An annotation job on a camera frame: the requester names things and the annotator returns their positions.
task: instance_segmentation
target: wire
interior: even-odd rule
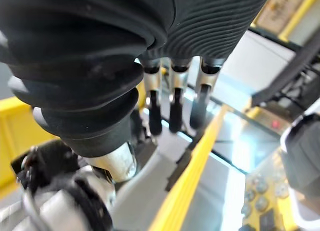
[[[38,231],[51,231],[50,227],[40,216],[39,209],[29,188],[25,190],[22,196],[22,205],[26,214],[30,217],[31,223]]]

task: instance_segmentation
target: yellow frame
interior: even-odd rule
[[[229,110],[230,108],[223,104],[219,114],[206,128],[203,137],[192,151],[189,165],[167,195],[149,231],[181,229],[209,154],[222,127],[224,116]]]

